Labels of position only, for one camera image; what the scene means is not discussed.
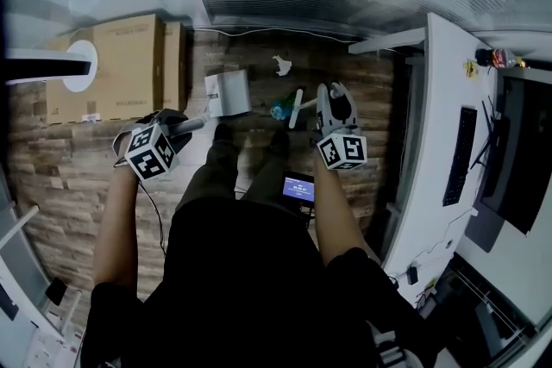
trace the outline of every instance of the white desk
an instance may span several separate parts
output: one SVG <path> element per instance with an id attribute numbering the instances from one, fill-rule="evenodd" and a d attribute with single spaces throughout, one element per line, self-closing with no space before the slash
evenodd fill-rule
<path id="1" fill-rule="evenodd" d="M 471 164 L 488 136 L 481 100 L 485 100 L 490 112 L 487 95 L 494 101 L 496 89 L 494 68 L 488 75 L 488 68 L 479 68 L 475 78 L 468 78 L 464 68 L 465 62 L 475 60 L 476 49 L 487 46 L 435 14 L 428 14 L 426 28 L 357 43 L 349 47 L 349 52 L 364 53 L 420 43 L 425 47 L 424 65 L 420 67 L 425 69 L 424 73 L 423 69 L 413 70 L 413 75 L 423 76 L 418 79 L 423 81 L 415 82 L 418 89 L 421 86 L 421 109 L 418 115 L 411 112 L 409 116 L 405 163 L 406 158 L 410 158 L 411 167 L 406 164 L 403 167 L 400 187 L 404 198 L 392 209 L 397 227 L 384 260 L 384 270 L 397 278 L 399 292 L 414 306 L 425 287 L 441 276 L 452 258 L 466 229 L 469 210 L 482 179 L 482 167 L 477 165 L 467 175 L 461 200 L 442 206 L 455 153 L 461 107 L 478 110 Z M 417 268 L 418 282 L 408 285 L 405 272 L 411 265 Z"/>

